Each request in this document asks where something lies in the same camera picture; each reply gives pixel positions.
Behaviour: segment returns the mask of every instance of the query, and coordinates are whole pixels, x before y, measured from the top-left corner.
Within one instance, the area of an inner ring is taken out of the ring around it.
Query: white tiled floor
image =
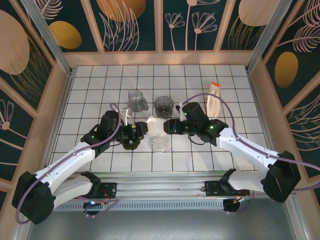
[[[211,82],[218,82],[221,97],[228,103],[235,117],[237,132],[266,147],[266,140],[244,66],[229,65],[143,65],[143,66],[79,66],[64,113],[59,135],[51,156],[57,161],[86,134],[102,115],[110,110],[110,103],[122,109],[127,106],[128,92],[142,91],[149,110],[136,113],[129,123],[146,121],[154,113],[157,97],[169,96],[175,105],[199,93],[208,93]],[[194,101],[205,110],[207,97]],[[173,109],[173,118],[179,114]],[[230,127],[232,121],[225,106],[218,119]],[[192,140],[201,143],[197,136]],[[122,145],[110,147],[98,158],[78,171],[104,172],[171,172],[171,171],[227,171],[230,168],[254,170],[243,158],[225,149],[206,143],[191,143],[186,135],[172,135],[172,152],[152,152],[148,136],[135,150]]]

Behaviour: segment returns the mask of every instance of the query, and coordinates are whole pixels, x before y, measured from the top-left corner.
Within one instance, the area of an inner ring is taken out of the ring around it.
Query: yellow oval
[[[82,43],[78,30],[66,21],[55,21],[49,28],[59,46],[65,49],[76,49]]]
[[[275,64],[275,82],[285,89],[291,85],[298,72],[298,59],[292,52],[282,53]]]
[[[274,13],[279,0],[241,0],[239,18],[248,26],[266,25]]]
[[[0,69],[11,75],[22,73],[28,65],[28,36],[20,23],[0,10]]]
[[[101,11],[110,19],[123,22],[125,18],[125,6],[134,12],[136,18],[140,17],[146,9],[146,0],[96,0]]]

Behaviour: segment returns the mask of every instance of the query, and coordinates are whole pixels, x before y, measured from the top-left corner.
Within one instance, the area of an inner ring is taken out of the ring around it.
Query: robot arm
[[[234,136],[233,130],[218,119],[209,120],[207,115],[197,102],[191,102],[182,107],[181,119],[170,119],[163,124],[163,131],[167,134],[197,135],[205,143],[229,150],[232,153],[244,157],[259,172],[243,172],[230,169],[221,178],[221,188],[228,190],[248,189],[265,192],[270,198],[283,203],[295,186],[300,181],[300,174],[296,164],[282,162],[274,158],[258,153],[257,151],[240,143]],[[100,124],[81,138],[74,151],[86,146],[100,143],[115,132],[119,115],[116,111],[107,111],[102,116]],[[135,149],[144,135],[148,133],[148,125],[145,122],[136,122],[135,125],[127,124],[119,128],[113,138],[99,146],[87,148],[76,155],[72,155],[51,173],[47,173],[54,165],[64,160],[63,156],[58,161],[35,174],[25,172],[20,176],[13,196],[12,205],[17,208],[23,194],[37,179],[45,177],[32,189],[24,200],[21,213],[34,224],[44,221],[54,208],[76,198],[78,196],[94,196],[99,191],[100,179],[90,172],[83,172],[81,176],[64,182],[71,174],[84,164],[92,161],[110,147],[111,142],[122,143],[126,150]],[[294,157],[289,152],[278,152],[265,149],[248,139],[239,136],[242,140],[268,153],[287,159]]]

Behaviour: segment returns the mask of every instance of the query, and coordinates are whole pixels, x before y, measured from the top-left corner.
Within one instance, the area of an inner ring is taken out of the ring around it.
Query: dark plastic cup
[[[173,113],[174,101],[168,96],[160,96],[154,101],[154,108],[158,118],[169,119]]]

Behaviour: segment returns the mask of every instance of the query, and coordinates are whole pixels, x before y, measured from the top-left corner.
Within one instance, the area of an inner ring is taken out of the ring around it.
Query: black mounting bracket
[[[229,169],[220,180],[216,181],[205,181],[204,187],[201,188],[201,191],[205,192],[207,197],[221,197],[221,196],[241,196],[241,195],[250,195],[249,190],[235,190],[229,183],[230,175],[236,171],[235,169]]]

